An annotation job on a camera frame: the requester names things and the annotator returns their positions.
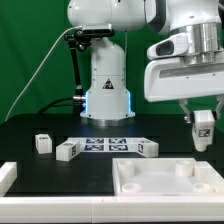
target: white plastic housing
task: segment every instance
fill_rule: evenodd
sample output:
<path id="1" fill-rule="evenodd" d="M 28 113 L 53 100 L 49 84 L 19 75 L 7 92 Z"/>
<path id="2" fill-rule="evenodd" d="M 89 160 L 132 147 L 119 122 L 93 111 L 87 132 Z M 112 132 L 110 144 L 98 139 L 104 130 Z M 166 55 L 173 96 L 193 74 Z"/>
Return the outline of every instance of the white plastic housing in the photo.
<path id="1" fill-rule="evenodd" d="M 154 60 L 145 71 L 145 98 L 150 102 L 224 94 L 224 52 L 216 62 L 185 66 L 182 57 Z"/>
<path id="2" fill-rule="evenodd" d="M 161 44 L 166 43 L 167 41 L 172 42 L 174 45 L 174 52 L 169 55 L 158 55 L 157 54 L 157 47 Z M 188 51 L 188 37 L 186 33 L 179 33 L 176 35 L 171 36 L 170 38 L 161 41 L 158 44 L 153 45 L 147 51 L 148 58 L 150 60 L 158 59 L 158 58 L 165 58 L 165 57 L 174 57 L 177 55 L 182 55 Z"/>
<path id="3" fill-rule="evenodd" d="M 212 144 L 215 119 L 211 110 L 195 111 L 194 117 L 192 135 L 195 148 L 199 152 L 203 152 L 208 145 Z"/>
<path id="4" fill-rule="evenodd" d="M 147 0 L 145 1 L 145 18 L 146 22 L 150 23 L 156 16 L 156 1 Z"/>
<path id="5" fill-rule="evenodd" d="M 145 24 L 144 1 L 71 0 L 68 18 L 72 26 L 111 23 L 116 31 L 137 30 Z"/>
<path id="6" fill-rule="evenodd" d="M 92 85 L 86 94 L 82 117 L 119 120 L 134 116 L 125 88 L 125 54 L 107 38 L 92 41 Z"/>
<path id="7" fill-rule="evenodd" d="M 170 30 L 203 23 L 221 23 L 219 0 L 168 0 Z"/>

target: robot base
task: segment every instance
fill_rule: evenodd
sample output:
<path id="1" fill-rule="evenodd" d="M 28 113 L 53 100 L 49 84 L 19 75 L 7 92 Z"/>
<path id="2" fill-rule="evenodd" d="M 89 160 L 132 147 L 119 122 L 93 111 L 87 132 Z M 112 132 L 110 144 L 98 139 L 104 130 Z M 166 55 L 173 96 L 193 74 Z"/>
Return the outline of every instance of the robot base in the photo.
<path id="1" fill-rule="evenodd" d="M 104 119 L 93 119 L 89 117 L 82 117 L 81 114 L 81 122 L 86 124 L 91 124 L 100 127 L 117 127 L 123 126 L 125 124 L 133 123 L 135 120 L 135 113 L 131 113 L 127 118 L 119 119 L 119 120 L 104 120 Z"/>

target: cable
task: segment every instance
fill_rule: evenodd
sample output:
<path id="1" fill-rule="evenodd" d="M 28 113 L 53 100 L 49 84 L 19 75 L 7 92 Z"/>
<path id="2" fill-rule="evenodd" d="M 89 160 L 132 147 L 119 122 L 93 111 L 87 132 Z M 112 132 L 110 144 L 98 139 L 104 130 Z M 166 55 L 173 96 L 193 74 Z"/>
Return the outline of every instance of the cable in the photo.
<path id="1" fill-rule="evenodd" d="M 73 98 L 61 98 L 58 100 L 53 101 L 52 103 L 49 103 L 47 106 L 45 106 L 44 108 L 42 108 L 41 110 L 38 111 L 38 114 L 43 114 L 46 110 L 48 110 L 50 107 L 56 106 L 55 104 L 64 102 L 64 101 L 73 101 Z"/>
<path id="2" fill-rule="evenodd" d="M 221 3 L 219 3 L 219 8 L 224 11 L 224 5 L 222 5 Z"/>
<path id="3" fill-rule="evenodd" d="M 34 80 L 34 78 L 37 76 L 37 74 L 39 73 L 40 69 L 43 67 L 44 63 L 46 62 L 46 60 L 48 59 L 48 57 L 50 56 L 50 54 L 52 53 L 52 51 L 54 50 L 54 48 L 56 47 L 56 45 L 58 44 L 58 42 L 60 41 L 60 39 L 69 31 L 71 30 L 75 30 L 75 29 L 79 29 L 80 27 L 72 27 L 70 29 L 65 30 L 59 37 L 58 39 L 55 41 L 55 43 L 53 44 L 53 46 L 51 47 L 51 49 L 49 50 L 49 52 L 47 53 L 47 55 L 45 56 L 44 60 L 41 62 L 41 64 L 39 65 L 39 67 L 37 68 L 37 70 L 35 71 L 35 73 L 33 74 L 32 78 L 30 79 L 30 81 L 27 83 L 27 85 L 24 87 L 24 89 L 22 90 L 22 92 L 19 94 L 19 96 L 16 98 L 16 100 L 14 101 L 14 103 L 12 104 L 6 118 L 5 121 L 7 121 L 14 109 L 14 107 L 16 106 L 17 102 L 20 100 L 20 98 L 23 96 L 23 94 L 26 92 L 26 90 L 28 89 L 28 87 L 30 86 L 30 84 L 32 83 L 32 81 Z"/>

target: metal bracket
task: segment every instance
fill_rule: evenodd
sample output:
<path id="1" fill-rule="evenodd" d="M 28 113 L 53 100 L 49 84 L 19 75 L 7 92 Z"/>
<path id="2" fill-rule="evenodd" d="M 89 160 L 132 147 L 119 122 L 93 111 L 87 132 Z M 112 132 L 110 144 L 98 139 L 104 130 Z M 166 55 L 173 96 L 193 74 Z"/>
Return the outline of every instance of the metal bracket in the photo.
<path id="1" fill-rule="evenodd" d="M 188 105 L 188 99 L 179 100 L 179 105 L 186 114 L 184 119 L 187 121 L 187 123 L 191 123 L 191 112 L 186 107 L 186 105 Z"/>
<path id="2" fill-rule="evenodd" d="M 218 101 L 218 105 L 215 109 L 215 112 L 216 112 L 217 120 L 219 120 L 221 118 L 221 110 L 224 106 L 224 95 L 217 96 L 216 100 Z"/>

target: black cable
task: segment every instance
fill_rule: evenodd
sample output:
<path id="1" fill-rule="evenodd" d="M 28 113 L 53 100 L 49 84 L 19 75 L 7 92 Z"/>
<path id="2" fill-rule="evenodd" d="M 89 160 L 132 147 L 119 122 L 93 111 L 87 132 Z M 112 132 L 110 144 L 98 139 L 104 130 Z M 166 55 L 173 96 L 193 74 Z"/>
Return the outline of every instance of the black cable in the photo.
<path id="1" fill-rule="evenodd" d="M 50 107 L 55 106 L 55 104 L 64 102 L 64 101 L 73 101 L 72 97 L 67 97 L 67 98 L 61 98 L 58 100 L 53 101 L 52 103 L 49 103 L 47 106 L 42 108 L 41 110 L 38 111 L 38 114 L 43 114 L 46 110 L 48 110 Z"/>

